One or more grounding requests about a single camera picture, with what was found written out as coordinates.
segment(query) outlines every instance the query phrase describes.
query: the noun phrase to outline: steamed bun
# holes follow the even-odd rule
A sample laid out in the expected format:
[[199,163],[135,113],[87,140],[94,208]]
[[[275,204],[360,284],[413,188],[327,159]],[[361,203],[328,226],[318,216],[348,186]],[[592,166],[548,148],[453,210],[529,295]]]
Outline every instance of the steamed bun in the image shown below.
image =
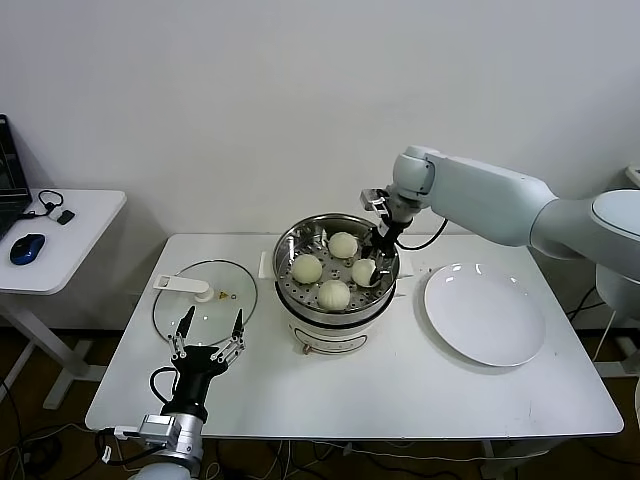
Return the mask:
[[376,269],[376,262],[370,258],[362,258],[353,264],[351,278],[361,287],[371,286],[371,275]]
[[318,303],[326,310],[344,310],[349,305],[351,292],[349,287],[340,280],[328,280],[320,286]]
[[322,264],[313,255],[299,255],[291,265],[291,275],[296,282],[313,283],[322,276]]
[[336,258],[351,258],[358,251],[358,241],[347,232],[335,233],[329,239],[329,252]]

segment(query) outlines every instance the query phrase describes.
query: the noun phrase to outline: blue computer mouse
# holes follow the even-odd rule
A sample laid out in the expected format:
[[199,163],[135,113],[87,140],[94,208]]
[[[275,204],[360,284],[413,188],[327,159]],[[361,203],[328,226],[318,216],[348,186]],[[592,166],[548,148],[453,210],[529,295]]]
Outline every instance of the blue computer mouse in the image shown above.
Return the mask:
[[41,233],[30,233],[16,240],[11,247],[9,259],[15,265],[26,265],[33,262],[38,256],[38,252],[44,245],[44,235]]

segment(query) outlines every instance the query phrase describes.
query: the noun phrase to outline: laptop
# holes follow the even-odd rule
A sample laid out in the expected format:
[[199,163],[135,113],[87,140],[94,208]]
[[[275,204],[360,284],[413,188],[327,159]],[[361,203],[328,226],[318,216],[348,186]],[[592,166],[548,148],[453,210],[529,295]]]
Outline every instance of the laptop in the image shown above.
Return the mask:
[[0,239],[31,204],[31,192],[24,178],[9,120],[0,114]]

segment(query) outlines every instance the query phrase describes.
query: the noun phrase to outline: floor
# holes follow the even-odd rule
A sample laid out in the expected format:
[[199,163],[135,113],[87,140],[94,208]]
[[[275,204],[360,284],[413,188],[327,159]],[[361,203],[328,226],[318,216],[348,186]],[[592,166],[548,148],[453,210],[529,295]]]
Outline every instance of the floor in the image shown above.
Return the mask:
[[[63,337],[69,344],[73,345],[73,337]],[[593,349],[593,341],[585,341],[587,350]],[[118,338],[101,338],[96,340],[96,344],[89,353],[90,363],[107,364],[118,344]],[[25,339],[9,328],[0,329],[0,375],[6,375],[11,365],[26,345]],[[618,352],[613,343],[606,344],[601,354],[602,360],[614,360]],[[22,430],[28,434],[33,430],[49,425],[62,425],[69,422],[84,424],[84,415],[95,394],[97,385],[76,382],[69,391],[67,398],[57,411],[43,410],[41,405],[53,384],[59,367],[50,360],[42,351],[36,350],[27,363],[18,380],[12,388],[13,395],[18,404]],[[640,432],[634,412],[634,390],[635,380],[607,380],[607,388],[611,392],[616,404],[625,418],[624,431],[614,437],[596,438],[584,440],[569,440],[554,449],[551,453],[527,462],[520,467],[517,472],[519,480],[541,479],[640,479]],[[10,402],[5,399],[0,404],[0,452],[11,447],[17,440],[17,427],[14,413]],[[67,479],[88,465],[95,458],[93,438],[89,433],[79,432],[75,429],[67,429],[57,435],[62,450],[58,461],[46,473],[37,477],[42,480]],[[274,456],[271,449],[277,450],[278,442],[263,441],[231,441],[221,440],[218,445],[216,441],[205,441],[205,459],[203,465],[208,466],[216,461],[216,450],[219,451],[220,458],[226,469],[224,478],[227,480],[234,478],[247,478],[254,476],[258,479],[263,477],[268,471]],[[596,448],[600,452],[618,459],[630,462],[637,462],[637,465],[625,465],[604,459],[593,453],[587,445]],[[375,451],[388,452],[397,455],[413,456],[447,456],[465,458],[482,455],[482,450],[478,442],[425,442],[416,443],[408,448],[398,448],[384,442],[367,442],[359,445],[360,448]],[[286,463],[289,444],[282,445],[281,457]],[[315,460],[315,455],[324,456],[328,451],[327,446],[317,445],[314,452],[313,445],[309,442],[292,442],[292,458],[288,468],[288,473],[298,470],[296,465],[305,465]],[[125,455],[133,455],[140,451],[139,447],[130,442],[123,443]],[[0,457],[0,478],[9,480],[15,465],[15,456],[6,466],[9,455]],[[418,461],[389,457],[374,457],[378,464],[388,469],[408,469],[415,473],[402,471],[383,470],[379,465],[372,463],[371,459],[365,455],[350,454],[342,455],[341,451],[334,449],[330,457],[322,462],[308,467],[316,474],[299,472],[288,475],[288,478],[303,479],[316,477],[319,479],[409,479],[409,478],[436,478],[456,480],[476,480],[480,479],[480,462],[452,463],[444,461]],[[132,465],[130,468],[140,466],[143,463]],[[213,476],[217,467],[212,465],[209,477]],[[430,477],[439,471],[449,471],[437,477]],[[119,480],[132,476],[133,473],[124,471],[121,467],[110,467],[98,463],[91,470],[77,478],[86,479],[109,479]],[[22,476],[18,472],[16,479],[21,480]],[[278,467],[274,469],[270,479],[280,478]],[[516,478],[515,472],[506,476],[506,480]]]

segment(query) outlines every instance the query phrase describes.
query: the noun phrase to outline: white table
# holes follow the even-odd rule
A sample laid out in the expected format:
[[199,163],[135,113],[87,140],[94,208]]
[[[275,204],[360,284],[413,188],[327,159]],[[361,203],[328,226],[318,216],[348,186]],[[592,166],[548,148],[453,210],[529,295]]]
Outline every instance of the white table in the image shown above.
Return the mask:
[[[261,251],[273,235],[175,235],[151,276],[224,258],[258,277]],[[473,235],[444,236],[408,257],[415,272],[399,280],[410,295],[395,298],[375,321],[363,349],[344,356],[303,355],[287,328],[289,313],[272,281],[257,280],[258,305],[247,324],[247,350],[214,379],[203,435],[272,439],[529,439],[505,455],[551,448],[572,436],[614,434],[623,421],[551,289],[525,248]],[[534,294],[546,320],[540,353],[516,368],[467,360],[430,326],[421,304],[429,269],[454,262],[496,265]],[[149,376],[168,365],[156,333],[152,282],[133,313],[86,416],[92,429],[139,425],[161,403]],[[168,394],[171,375],[157,384]],[[514,461],[483,467],[494,477]]]
[[[20,220],[0,241],[0,293],[9,294],[0,297],[0,308],[4,317],[30,340],[6,382],[11,386],[34,347],[39,346],[63,366],[44,402],[48,409],[58,408],[73,380],[100,381],[105,367],[87,365],[83,358],[92,342],[81,340],[71,350],[25,306],[23,295],[52,295],[62,290],[126,201],[125,194],[118,191],[56,191],[64,195],[63,208],[76,214],[68,224],[60,225],[46,217]],[[38,192],[31,191],[34,202],[27,211],[44,212]],[[45,244],[32,263],[14,265],[9,261],[9,251],[17,239],[28,233],[44,234]]]

